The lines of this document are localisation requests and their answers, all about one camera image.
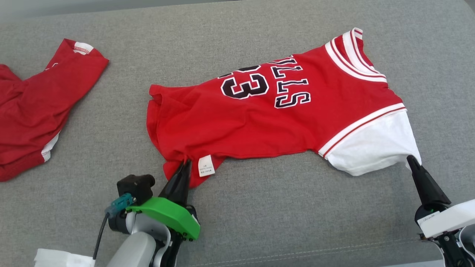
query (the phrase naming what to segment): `gray fabric surface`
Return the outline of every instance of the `gray fabric surface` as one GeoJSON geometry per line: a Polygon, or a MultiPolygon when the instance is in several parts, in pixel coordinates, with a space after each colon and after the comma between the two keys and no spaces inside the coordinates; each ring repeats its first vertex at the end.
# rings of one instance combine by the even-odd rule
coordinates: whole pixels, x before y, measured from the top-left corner
{"type": "MultiPolygon", "coordinates": [[[[0,266],[32,266],[38,248],[92,255],[115,183],[150,173],[150,84],[189,86],[321,46],[352,27],[404,100],[424,166],[454,203],[473,198],[475,16],[444,0],[261,0],[44,17],[0,25],[0,62],[40,72],[62,38],[111,60],[71,112],[46,164],[0,184],[0,266]]],[[[200,239],[178,267],[376,267],[441,258],[417,242],[418,196],[404,166],[361,177],[313,153],[226,160],[190,193],[200,239]]],[[[96,266],[125,235],[104,231],[96,266]]]]}
{"type": "Polygon", "coordinates": [[[433,260],[433,261],[424,261],[416,263],[408,263],[401,265],[391,265],[386,267],[444,267],[444,260],[433,260]]]}
{"type": "Polygon", "coordinates": [[[228,0],[2,0],[0,22],[59,14],[149,8],[228,0]]]}

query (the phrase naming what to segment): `printed number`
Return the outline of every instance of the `printed number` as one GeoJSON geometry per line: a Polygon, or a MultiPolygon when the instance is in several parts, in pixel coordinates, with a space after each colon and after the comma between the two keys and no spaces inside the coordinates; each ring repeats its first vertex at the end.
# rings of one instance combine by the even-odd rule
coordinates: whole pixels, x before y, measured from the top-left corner
{"type": "Polygon", "coordinates": [[[301,92],[301,93],[295,93],[292,94],[292,97],[290,101],[284,102],[288,99],[289,95],[283,95],[283,96],[278,96],[275,99],[275,108],[286,108],[286,107],[291,107],[295,106],[297,104],[305,104],[311,101],[310,99],[310,93],[308,92],[301,92]]]}
{"type": "MultiPolygon", "coordinates": [[[[301,66],[282,66],[297,64],[297,61],[293,56],[289,56],[280,60],[275,60],[269,62],[275,66],[271,66],[270,69],[275,79],[286,78],[285,71],[299,71],[303,70],[301,66]]],[[[236,72],[245,73],[257,71],[261,68],[261,65],[244,67],[236,70],[236,72]]],[[[249,74],[249,80],[240,83],[239,85],[236,82],[236,79],[232,76],[234,72],[219,76],[218,79],[226,78],[221,84],[221,91],[224,95],[235,98],[235,99],[246,99],[250,96],[255,95],[264,95],[269,90],[269,84],[267,83],[266,78],[259,73],[249,74]]],[[[286,108],[296,106],[297,104],[305,104],[311,101],[310,93],[308,92],[299,92],[289,95],[289,87],[297,85],[308,85],[307,79],[302,79],[299,81],[293,80],[279,80],[277,81],[277,94],[278,96],[275,99],[275,108],[286,108]]]]}
{"type": "MultiPolygon", "coordinates": [[[[250,67],[242,67],[242,68],[240,68],[236,71],[241,72],[241,73],[245,73],[245,72],[255,71],[255,70],[258,70],[260,68],[261,68],[261,65],[256,65],[256,66],[250,66],[250,67]]],[[[229,75],[233,75],[233,73],[231,72],[231,73],[219,76],[218,79],[228,77],[229,75]]]]}
{"type": "Polygon", "coordinates": [[[251,81],[247,81],[239,84],[239,91],[235,91],[237,84],[234,77],[228,78],[223,81],[221,85],[221,91],[224,95],[232,98],[245,99],[249,96],[264,95],[269,89],[266,78],[259,73],[250,74],[251,81]],[[252,86],[251,82],[257,83],[256,86],[252,86]]]}

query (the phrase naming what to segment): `cable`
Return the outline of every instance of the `cable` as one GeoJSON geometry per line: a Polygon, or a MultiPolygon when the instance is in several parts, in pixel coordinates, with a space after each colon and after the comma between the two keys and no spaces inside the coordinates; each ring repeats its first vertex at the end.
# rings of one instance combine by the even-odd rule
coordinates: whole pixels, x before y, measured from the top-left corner
{"type": "Polygon", "coordinates": [[[111,205],[107,207],[105,211],[109,213],[109,218],[112,219],[117,213],[121,212],[135,202],[137,202],[136,198],[132,197],[130,193],[125,193],[118,199],[112,201],[111,205]]]}
{"type": "Polygon", "coordinates": [[[107,212],[104,216],[104,220],[102,220],[101,229],[99,230],[99,236],[97,236],[97,241],[95,243],[94,254],[92,256],[93,260],[95,260],[95,258],[97,257],[97,251],[99,250],[99,244],[101,243],[102,232],[104,232],[105,223],[107,222],[108,218],[109,218],[109,213],[107,212]]]}

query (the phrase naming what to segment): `red fabric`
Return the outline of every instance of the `red fabric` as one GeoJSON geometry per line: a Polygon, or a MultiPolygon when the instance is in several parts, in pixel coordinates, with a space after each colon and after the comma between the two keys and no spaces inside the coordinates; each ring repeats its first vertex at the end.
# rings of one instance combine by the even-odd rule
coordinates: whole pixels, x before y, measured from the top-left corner
{"type": "Polygon", "coordinates": [[[373,63],[371,63],[371,60],[363,52],[363,46],[364,46],[363,40],[356,38],[356,43],[358,44],[358,50],[359,50],[361,56],[363,57],[364,61],[372,67],[373,63]]]}
{"type": "MultiPolygon", "coordinates": [[[[341,37],[336,39],[336,45],[340,52],[344,51],[341,37]]],[[[235,71],[197,86],[150,87],[153,100],[148,104],[147,129],[167,161],[163,167],[167,179],[181,161],[190,158],[190,186],[200,185],[207,177],[199,177],[198,159],[209,154],[217,169],[226,157],[276,157],[307,150],[317,153],[345,127],[382,108],[402,103],[386,82],[361,80],[342,71],[324,46],[285,59],[261,64],[255,71],[235,71]],[[276,65],[285,59],[295,59],[296,63],[276,65]],[[283,70],[282,78],[274,75],[272,67],[276,66],[300,66],[301,70],[283,70]],[[265,93],[243,99],[225,95],[222,86],[232,77],[236,94],[245,83],[259,87],[250,77],[253,74],[265,78],[265,93]],[[290,85],[288,92],[278,93],[279,82],[304,79],[307,85],[290,85]],[[292,94],[304,92],[311,95],[310,102],[299,104],[302,98],[298,98],[294,106],[276,108],[276,98],[287,95],[288,101],[292,94]]]]}
{"type": "Polygon", "coordinates": [[[99,51],[75,44],[64,39],[46,69],[24,81],[0,65],[0,181],[45,161],[42,149],[107,66],[99,51]]]}

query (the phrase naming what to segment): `white label sticker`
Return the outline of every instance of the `white label sticker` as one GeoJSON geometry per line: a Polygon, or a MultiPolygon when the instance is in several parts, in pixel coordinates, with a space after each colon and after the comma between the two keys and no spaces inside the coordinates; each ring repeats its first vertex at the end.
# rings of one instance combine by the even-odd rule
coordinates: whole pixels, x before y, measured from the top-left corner
{"type": "Polygon", "coordinates": [[[74,51],[75,53],[79,53],[79,54],[86,55],[86,54],[91,53],[92,49],[94,49],[94,47],[92,47],[91,45],[89,45],[89,44],[87,44],[87,43],[76,42],[76,43],[74,44],[74,49],[73,49],[73,51],[74,51]]]}
{"type": "Polygon", "coordinates": [[[198,161],[198,170],[200,177],[214,174],[214,166],[211,161],[211,155],[202,157],[198,161]]]}
{"type": "Polygon", "coordinates": [[[419,224],[419,227],[420,227],[424,222],[428,221],[429,219],[431,219],[432,217],[434,217],[435,215],[437,215],[437,214],[439,214],[439,213],[440,213],[440,211],[436,211],[436,212],[434,212],[434,213],[432,213],[432,214],[429,214],[429,215],[425,216],[424,218],[418,219],[418,220],[417,220],[417,223],[419,224]]]}

